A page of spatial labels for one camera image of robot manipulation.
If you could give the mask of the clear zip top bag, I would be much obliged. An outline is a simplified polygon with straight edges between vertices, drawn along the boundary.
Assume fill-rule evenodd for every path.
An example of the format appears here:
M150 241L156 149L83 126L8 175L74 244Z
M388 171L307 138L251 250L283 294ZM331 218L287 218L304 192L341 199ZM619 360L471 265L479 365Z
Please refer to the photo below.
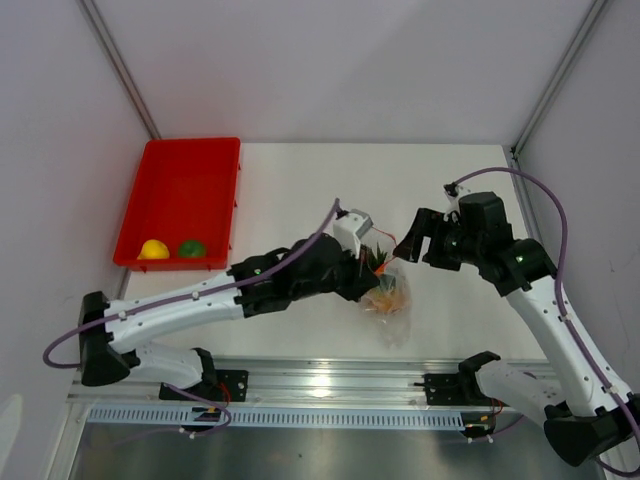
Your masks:
M411 289L403 262L394 255L396 246L394 235L376 227L362 239L365 264L379 284L360 299L359 307L388 349L402 347L411 331Z

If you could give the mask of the red plastic bin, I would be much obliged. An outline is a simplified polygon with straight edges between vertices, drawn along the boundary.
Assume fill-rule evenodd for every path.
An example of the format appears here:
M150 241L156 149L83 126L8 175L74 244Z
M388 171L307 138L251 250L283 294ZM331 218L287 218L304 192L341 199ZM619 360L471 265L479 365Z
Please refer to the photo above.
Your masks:
M231 253L241 141L236 137L151 140L143 151L113 261L132 271L221 270ZM149 239L170 251L164 260L138 260ZM179 258L186 240L207 248L204 258Z

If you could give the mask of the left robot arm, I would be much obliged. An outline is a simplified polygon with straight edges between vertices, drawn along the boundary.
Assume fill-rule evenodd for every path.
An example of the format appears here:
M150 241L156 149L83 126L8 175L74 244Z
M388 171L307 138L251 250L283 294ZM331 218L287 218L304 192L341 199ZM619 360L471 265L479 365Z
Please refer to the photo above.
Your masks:
M203 348L176 349L156 338L212 322L247 319L286 310L293 302L335 293L359 301L379 284L365 262L328 234L312 244L298 241L236 263L204 282L136 301L109 301L94 292L83 299L80 335L81 383L88 387L128 377L209 398L218 379Z

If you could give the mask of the aluminium mounting rail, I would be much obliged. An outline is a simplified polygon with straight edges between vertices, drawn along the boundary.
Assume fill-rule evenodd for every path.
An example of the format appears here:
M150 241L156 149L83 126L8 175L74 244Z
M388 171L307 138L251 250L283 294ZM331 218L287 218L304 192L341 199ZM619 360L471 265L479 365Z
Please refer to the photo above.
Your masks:
M259 359L227 357L214 360L218 370L246 370L245 402L241 407L381 408L426 406L425 394L414 383L424 374L453 374L456 360ZM511 365L549 384L556 375L546 361L511 361ZM160 404L160 385L126 379L103 387L85 387L74 375L66 401L80 404Z

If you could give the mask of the toy pineapple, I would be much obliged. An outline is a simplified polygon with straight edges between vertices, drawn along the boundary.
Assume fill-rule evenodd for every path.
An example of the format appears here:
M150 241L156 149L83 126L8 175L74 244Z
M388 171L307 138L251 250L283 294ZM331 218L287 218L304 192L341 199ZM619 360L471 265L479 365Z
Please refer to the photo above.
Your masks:
M364 260L378 276L380 284L361 298L362 308L380 316L396 315L407 310L411 302L410 289L400 262L379 244L375 248L364 247Z

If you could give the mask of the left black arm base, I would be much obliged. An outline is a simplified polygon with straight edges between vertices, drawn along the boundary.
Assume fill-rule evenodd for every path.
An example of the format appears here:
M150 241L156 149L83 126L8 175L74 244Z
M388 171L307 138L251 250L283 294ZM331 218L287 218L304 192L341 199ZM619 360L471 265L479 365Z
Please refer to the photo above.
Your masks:
M247 370L219 370L214 365L211 354L201 348L194 348L192 352L198 356L202 367L199 382L190 387L170 388L162 383L159 399L165 401L213 401L213 402L244 402L249 381Z

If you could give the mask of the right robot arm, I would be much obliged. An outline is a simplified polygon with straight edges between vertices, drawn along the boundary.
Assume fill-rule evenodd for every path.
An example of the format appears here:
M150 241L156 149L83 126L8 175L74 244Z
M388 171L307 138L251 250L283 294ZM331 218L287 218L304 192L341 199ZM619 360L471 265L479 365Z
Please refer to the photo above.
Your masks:
M493 192L460 195L453 210L420 208L395 248L396 257L434 268L477 268L519 314L553 368L559 390L493 352L458 366L456 389L468 403L495 399L539 425L555 453L577 467L639 430L639 396L597 350L571 304L559 270L534 239L517 239L503 201Z

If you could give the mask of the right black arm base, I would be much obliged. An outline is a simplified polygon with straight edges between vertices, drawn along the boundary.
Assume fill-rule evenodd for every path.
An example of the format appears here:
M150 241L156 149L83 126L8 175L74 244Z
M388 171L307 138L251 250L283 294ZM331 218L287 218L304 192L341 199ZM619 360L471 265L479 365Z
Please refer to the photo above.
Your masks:
M426 373L414 386L424 391L430 406L490 407L492 399L481 392L475 374L481 367L500 359L499 355L484 351L461 361L456 373Z

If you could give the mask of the yellow toy lemon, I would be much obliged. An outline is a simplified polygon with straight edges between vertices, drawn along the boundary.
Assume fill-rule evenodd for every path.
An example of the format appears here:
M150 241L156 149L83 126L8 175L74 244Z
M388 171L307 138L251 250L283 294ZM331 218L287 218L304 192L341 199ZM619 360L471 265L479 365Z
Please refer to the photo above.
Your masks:
M170 258L169 248L161 241L149 239L143 243L138 260L164 260Z

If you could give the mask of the green toy lime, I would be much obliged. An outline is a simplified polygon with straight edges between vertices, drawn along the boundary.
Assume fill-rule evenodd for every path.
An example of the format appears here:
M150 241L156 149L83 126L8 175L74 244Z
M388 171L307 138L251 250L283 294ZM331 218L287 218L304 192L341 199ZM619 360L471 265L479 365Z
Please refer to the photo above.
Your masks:
M207 248L202 242L190 239L180 244L177 254L179 258L204 258Z

